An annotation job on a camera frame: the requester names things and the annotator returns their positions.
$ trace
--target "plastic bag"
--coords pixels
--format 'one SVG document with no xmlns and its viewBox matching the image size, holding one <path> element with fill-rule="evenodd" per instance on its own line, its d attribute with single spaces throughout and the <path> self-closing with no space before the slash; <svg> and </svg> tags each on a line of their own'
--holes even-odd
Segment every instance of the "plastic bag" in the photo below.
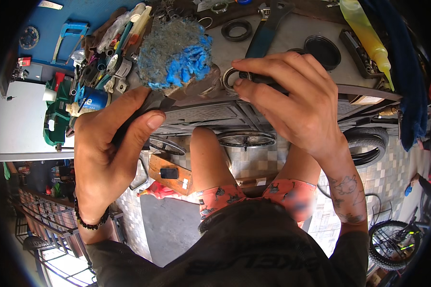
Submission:
<svg viewBox="0 0 431 287">
<path fill-rule="evenodd" d="M 81 49 L 81 50 L 76 50 L 71 56 L 70 58 L 79 66 L 81 66 L 81 62 L 83 62 L 83 60 L 85 59 L 85 50 Z"/>
<path fill-rule="evenodd" d="M 101 42 L 97 46 L 97 52 L 101 54 L 103 51 L 108 50 L 107 47 L 120 32 L 121 29 L 130 21 L 130 11 L 125 12 L 123 15 L 118 16 L 117 20 L 107 29 Z"/>
</svg>

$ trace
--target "black t-shirt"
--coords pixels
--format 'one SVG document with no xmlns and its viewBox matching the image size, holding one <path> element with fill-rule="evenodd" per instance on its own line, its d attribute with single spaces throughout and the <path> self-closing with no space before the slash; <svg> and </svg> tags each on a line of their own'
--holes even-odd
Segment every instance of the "black t-shirt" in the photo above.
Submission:
<svg viewBox="0 0 431 287">
<path fill-rule="evenodd" d="M 342 235 L 330 258 L 283 207 L 266 200 L 232 204 L 208 217 L 206 231 L 165 267 L 125 244 L 87 245 L 98 285 L 365 286 L 369 237 Z"/>
</svg>

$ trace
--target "plastic tube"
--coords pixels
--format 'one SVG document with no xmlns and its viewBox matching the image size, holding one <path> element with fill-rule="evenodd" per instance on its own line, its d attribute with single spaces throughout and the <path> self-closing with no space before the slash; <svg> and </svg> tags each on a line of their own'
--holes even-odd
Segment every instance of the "plastic tube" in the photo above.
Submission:
<svg viewBox="0 0 431 287">
<path fill-rule="evenodd" d="M 378 69 L 385 73 L 391 90 L 394 90 L 391 81 L 391 64 L 388 60 L 388 51 L 370 24 L 361 4 L 357 0 L 340 0 L 340 9 L 345 20 L 356 33 L 359 41 L 361 41 L 367 54 L 377 63 Z"/>
</svg>

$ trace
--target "green vise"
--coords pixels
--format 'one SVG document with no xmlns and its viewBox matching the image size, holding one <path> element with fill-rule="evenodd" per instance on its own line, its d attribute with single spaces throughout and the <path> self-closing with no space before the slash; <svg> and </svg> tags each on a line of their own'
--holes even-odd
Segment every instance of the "green vise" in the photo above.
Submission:
<svg viewBox="0 0 431 287">
<path fill-rule="evenodd" d="M 63 145 L 66 141 L 66 128 L 69 126 L 70 114 L 66 104 L 70 104 L 68 90 L 70 81 L 64 80 L 57 91 L 56 101 L 48 106 L 43 123 L 43 137 L 50 146 Z M 49 120 L 54 120 L 54 130 L 50 130 Z"/>
</svg>

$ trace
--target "hand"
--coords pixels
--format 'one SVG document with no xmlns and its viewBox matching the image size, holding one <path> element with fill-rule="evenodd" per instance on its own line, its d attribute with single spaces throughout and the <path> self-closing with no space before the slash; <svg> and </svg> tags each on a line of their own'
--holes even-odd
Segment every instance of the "hand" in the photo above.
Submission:
<svg viewBox="0 0 431 287">
<path fill-rule="evenodd" d="M 414 175 L 414 177 L 412 177 L 412 179 L 410 180 L 410 185 L 414 186 L 415 183 L 417 183 L 420 179 L 420 174 L 416 173 L 416 175 Z"/>
<path fill-rule="evenodd" d="M 348 150 L 337 124 L 338 88 L 312 55 L 286 52 L 234 60 L 232 66 L 270 76 L 289 91 L 286 96 L 247 79 L 234 85 L 239 98 L 252 103 L 282 137 L 318 162 L 336 150 Z"/>
<path fill-rule="evenodd" d="M 144 87 L 127 91 L 110 106 L 85 113 L 75 122 L 76 194 L 81 219 L 87 224 L 97 224 L 128 188 L 144 142 L 166 118 L 159 110 L 147 112 L 132 122 L 118 150 L 110 143 L 149 91 Z"/>
</svg>

